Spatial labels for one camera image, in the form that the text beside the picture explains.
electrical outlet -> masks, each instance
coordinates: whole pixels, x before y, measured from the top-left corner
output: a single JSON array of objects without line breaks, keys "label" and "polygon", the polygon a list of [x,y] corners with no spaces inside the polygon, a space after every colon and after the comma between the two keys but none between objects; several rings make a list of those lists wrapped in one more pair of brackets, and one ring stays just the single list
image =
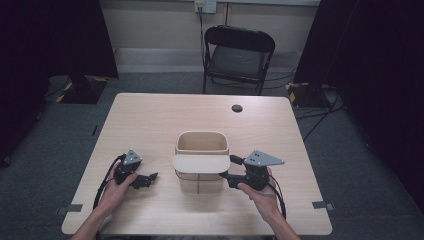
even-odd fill
[{"label": "electrical outlet", "polygon": [[202,9],[202,12],[206,12],[205,1],[194,1],[194,12],[199,12],[199,8]]},{"label": "electrical outlet", "polygon": [[207,1],[204,8],[206,13],[216,13],[216,2]]}]

gray carpet floor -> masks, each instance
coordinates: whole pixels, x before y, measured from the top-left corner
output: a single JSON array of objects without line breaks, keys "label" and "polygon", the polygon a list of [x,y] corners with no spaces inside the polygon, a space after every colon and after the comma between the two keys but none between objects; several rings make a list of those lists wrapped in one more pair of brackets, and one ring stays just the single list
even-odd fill
[{"label": "gray carpet floor", "polygon": [[[290,73],[272,73],[270,79]],[[66,77],[51,79],[50,91]],[[291,80],[268,81],[263,95],[286,96]],[[249,85],[208,83],[208,94],[255,95]],[[61,232],[59,207],[71,203],[116,94],[120,92],[201,94],[202,73],[125,73],[110,80],[96,105],[55,103],[0,169],[0,239],[69,239]],[[335,99],[335,93],[328,93]],[[342,105],[339,99],[336,106]],[[324,112],[294,109],[297,117]],[[298,121],[303,136],[320,117]],[[392,171],[370,151],[360,126],[342,109],[329,114],[305,141],[329,211],[333,232],[303,239],[424,239],[424,217]]]}]

beige plastic bin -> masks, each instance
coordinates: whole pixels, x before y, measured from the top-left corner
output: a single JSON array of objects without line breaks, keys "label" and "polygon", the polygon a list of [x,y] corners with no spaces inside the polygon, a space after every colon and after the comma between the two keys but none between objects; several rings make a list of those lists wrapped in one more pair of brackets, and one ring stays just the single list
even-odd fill
[{"label": "beige plastic bin", "polygon": [[189,131],[182,133],[175,146],[174,168],[181,189],[188,193],[222,191],[218,174],[230,167],[228,141],[223,133]]}]

chair leg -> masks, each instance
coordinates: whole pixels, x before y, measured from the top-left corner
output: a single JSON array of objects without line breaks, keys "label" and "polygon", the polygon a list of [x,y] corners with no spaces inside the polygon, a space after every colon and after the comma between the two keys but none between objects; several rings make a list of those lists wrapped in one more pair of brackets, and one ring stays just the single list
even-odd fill
[{"label": "chair leg", "polygon": [[206,79],[208,76],[206,75],[206,71],[203,73],[203,94],[206,93]]},{"label": "chair leg", "polygon": [[261,82],[259,85],[260,85],[260,86],[259,86],[258,96],[261,96],[261,94],[262,94],[262,89],[264,88],[264,82]]}]

white wall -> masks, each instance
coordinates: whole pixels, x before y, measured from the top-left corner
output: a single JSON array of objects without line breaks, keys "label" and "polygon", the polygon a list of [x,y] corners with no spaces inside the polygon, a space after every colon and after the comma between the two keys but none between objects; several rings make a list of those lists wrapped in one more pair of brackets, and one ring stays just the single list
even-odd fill
[{"label": "white wall", "polygon": [[[272,65],[290,68],[292,66],[286,65],[296,65],[303,51],[317,1],[280,1],[284,4],[275,4],[277,0],[273,4],[218,2],[216,14],[203,15],[203,29],[227,22],[267,32],[276,42],[277,60]],[[287,5],[295,1],[302,4]],[[193,1],[102,0],[101,4],[114,48],[160,49],[162,52],[164,49],[191,52],[200,49],[200,20],[194,12]]]}]

